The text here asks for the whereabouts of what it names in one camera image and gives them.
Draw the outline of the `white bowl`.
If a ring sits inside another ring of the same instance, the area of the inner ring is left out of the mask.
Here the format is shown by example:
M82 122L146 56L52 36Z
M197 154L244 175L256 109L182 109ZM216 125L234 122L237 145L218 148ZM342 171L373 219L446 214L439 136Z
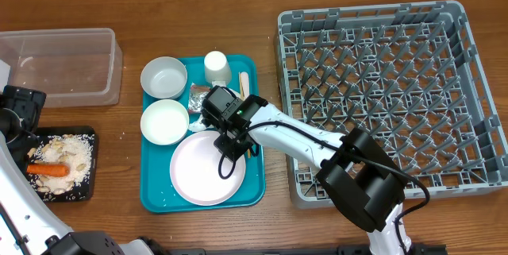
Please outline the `white bowl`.
M184 139L190 124L187 109L171 99L150 104L140 119L140 130L155 145L173 145Z

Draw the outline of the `orange carrot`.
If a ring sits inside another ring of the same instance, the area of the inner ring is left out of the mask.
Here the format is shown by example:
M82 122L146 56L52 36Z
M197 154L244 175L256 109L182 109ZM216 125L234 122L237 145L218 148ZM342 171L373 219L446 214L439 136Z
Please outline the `orange carrot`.
M29 164L27 173L42 176L65 177L70 173L70 168L65 164Z

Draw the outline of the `grey bowl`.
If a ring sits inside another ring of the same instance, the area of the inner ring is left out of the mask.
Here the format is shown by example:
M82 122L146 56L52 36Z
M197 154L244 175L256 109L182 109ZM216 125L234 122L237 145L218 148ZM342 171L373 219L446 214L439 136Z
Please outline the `grey bowl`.
M187 85L186 66L178 59L161 56L148 62L140 75L144 92L156 99L177 99Z

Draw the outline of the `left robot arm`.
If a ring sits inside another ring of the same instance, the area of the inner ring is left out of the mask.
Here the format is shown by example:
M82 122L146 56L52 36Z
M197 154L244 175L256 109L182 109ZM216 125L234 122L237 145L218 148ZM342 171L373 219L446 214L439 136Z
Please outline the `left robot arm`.
M24 156L39 143L46 94L6 85L1 92L1 253L43 255L149 255L169 252L141 237L117 244L102 231L75 232L57 218L25 177Z

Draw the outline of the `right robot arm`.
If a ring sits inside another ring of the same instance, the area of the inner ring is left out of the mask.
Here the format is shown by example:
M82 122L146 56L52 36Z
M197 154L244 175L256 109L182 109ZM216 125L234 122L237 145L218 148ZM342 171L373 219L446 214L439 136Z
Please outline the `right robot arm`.
M215 86L202 102L202 121L219 136L222 160L235 164L261 147L279 150L316 168L318 183L334 206L364 230L372 254L414 254L404 216L429 203L426 187L403 172L372 136L355 128L329 132L284 114L257 95L245 100Z

